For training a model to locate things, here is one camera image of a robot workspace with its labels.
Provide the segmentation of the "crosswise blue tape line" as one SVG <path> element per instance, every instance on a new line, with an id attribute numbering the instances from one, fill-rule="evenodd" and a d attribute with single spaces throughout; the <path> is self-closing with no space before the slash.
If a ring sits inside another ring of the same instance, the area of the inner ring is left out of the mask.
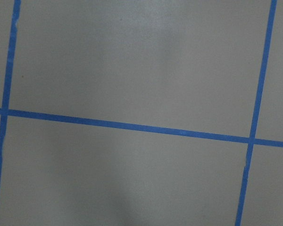
<path id="1" fill-rule="evenodd" d="M 142 132 L 150 132 L 150 133 L 159 133 L 159 134 L 167 134 L 167 135 L 182 136 L 182 137 L 220 140 L 220 141 L 228 141 L 228 142 L 243 143 L 243 144 L 253 143 L 255 145 L 283 148 L 283 141 L 275 141 L 275 140 L 259 139 L 259 138 L 251 140 L 249 137 L 239 137 L 239 136 L 223 135 L 216 133 L 198 132 L 198 131 L 184 130 L 184 129 L 155 127 L 155 126 L 123 123 L 123 122 L 115 122 L 115 121 L 103 121 L 103 120 L 63 116 L 63 115 L 48 114 L 48 113 L 35 113 L 35 112 L 27 112 L 27 111 L 11 109 L 8 110 L 8 116 L 29 118 L 36 120 L 45 120 L 45 121 L 65 122 L 71 124 L 89 125 L 89 126 L 97 126 L 97 127 L 142 131 Z"/>

